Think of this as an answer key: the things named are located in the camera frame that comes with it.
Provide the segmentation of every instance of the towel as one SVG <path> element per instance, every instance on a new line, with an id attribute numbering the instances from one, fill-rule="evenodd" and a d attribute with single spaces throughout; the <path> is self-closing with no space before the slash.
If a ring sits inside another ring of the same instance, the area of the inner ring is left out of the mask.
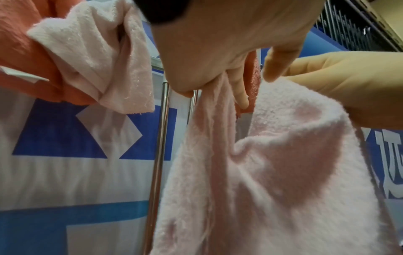
<path id="1" fill-rule="evenodd" d="M 87 105 L 94 100 L 63 83 L 57 66 L 45 49 L 26 35 L 46 17 L 65 17 L 81 0 L 2 0 L 0 1 L 0 66 L 48 79 L 35 83 L 0 71 L 0 86 L 47 101 L 68 101 Z"/>
<path id="2" fill-rule="evenodd" d="M 242 113 L 252 113 L 255 108 L 255 101 L 260 85 L 260 65 L 257 59 L 256 51 L 251 51 L 246 57 L 245 66 L 243 70 L 243 83 L 245 91 L 248 95 L 249 106 L 246 109 L 241 109 L 236 104 L 236 116 L 239 118 Z"/>
<path id="3" fill-rule="evenodd" d="M 151 255 L 399 252 L 381 233 L 395 236 L 338 102 L 263 81 L 236 143 L 234 117 L 223 74 L 203 90 L 173 162 Z"/>
<path id="4" fill-rule="evenodd" d="M 101 105 L 124 114 L 154 110 L 150 55 L 131 0 L 81 2 L 28 35 L 48 50 L 67 84 Z"/>

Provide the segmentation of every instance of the orange towel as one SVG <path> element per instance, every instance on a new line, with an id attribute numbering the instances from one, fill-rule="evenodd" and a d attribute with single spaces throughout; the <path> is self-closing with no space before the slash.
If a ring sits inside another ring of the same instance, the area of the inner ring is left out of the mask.
<path id="1" fill-rule="evenodd" d="M 260 65 L 257 59 L 256 51 L 249 52 L 245 60 L 245 69 L 243 71 L 243 82 L 245 84 L 246 94 L 249 99 L 248 108 L 242 110 L 235 105 L 236 116 L 239 118 L 242 113 L 252 113 L 255 108 L 255 101 L 260 86 Z"/>
<path id="2" fill-rule="evenodd" d="M 0 86 L 47 101 L 77 105 L 95 102 L 83 92 L 63 83 L 61 74 L 45 49 L 26 32 L 47 17 L 65 17 L 81 0 L 1 0 L 0 66 L 49 79 L 30 83 L 0 71 Z"/>

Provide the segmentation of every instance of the latex glove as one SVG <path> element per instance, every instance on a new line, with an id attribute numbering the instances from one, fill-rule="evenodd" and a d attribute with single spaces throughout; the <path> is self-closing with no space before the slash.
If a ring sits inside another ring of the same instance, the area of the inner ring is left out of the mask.
<path id="1" fill-rule="evenodd" d="M 275 80 L 298 57 L 324 0 L 193 0 L 176 21 L 152 33 L 171 87 L 200 89 L 227 71 L 236 102 L 248 107 L 243 67 L 248 52 L 272 47 L 266 74 Z"/>
<path id="2" fill-rule="evenodd" d="M 285 76 L 341 102 L 361 127 L 403 129 L 403 53 L 344 51 L 299 58 Z"/>

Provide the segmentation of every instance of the hand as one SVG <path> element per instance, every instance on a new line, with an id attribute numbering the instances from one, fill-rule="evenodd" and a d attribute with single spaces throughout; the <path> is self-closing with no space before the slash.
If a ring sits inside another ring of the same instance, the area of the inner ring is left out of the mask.
<path id="1" fill-rule="evenodd" d="M 193 0 L 183 17 L 152 26 L 166 78 L 175 91 L 190 92 L 226 71 L 236 102 L 246 108 L 248 52 L 272 47 L 264 77 L 274 81 L 298 57 L 323 5 L 324 0 Z"/>
<path id="2" fill-rule="evenodd" d="M 299 58 L 284 75 L 341 102 L 361 127 L 403 129 L 403 53 L 345 51 Z"/>

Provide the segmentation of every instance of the pink towel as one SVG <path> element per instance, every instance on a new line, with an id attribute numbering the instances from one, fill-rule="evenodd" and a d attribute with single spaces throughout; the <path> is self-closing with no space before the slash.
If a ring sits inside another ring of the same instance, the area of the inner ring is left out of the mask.
<path id="1" fill-rule="evenodd" d="M 371 177 L 339 103 L 284 79 L 262 82 L 249 135 L 234 140 L 223 74 L 203 90 L 173 162 L 151 255 L 398 251 L 380 233 Z"/>
<path id="2" fill-rule="evenodd" d="M 28 35 L 49 52 L 67 84 L 120 113 L 154 110 L 151 61 L 131 0 L 84 1 Z"/>

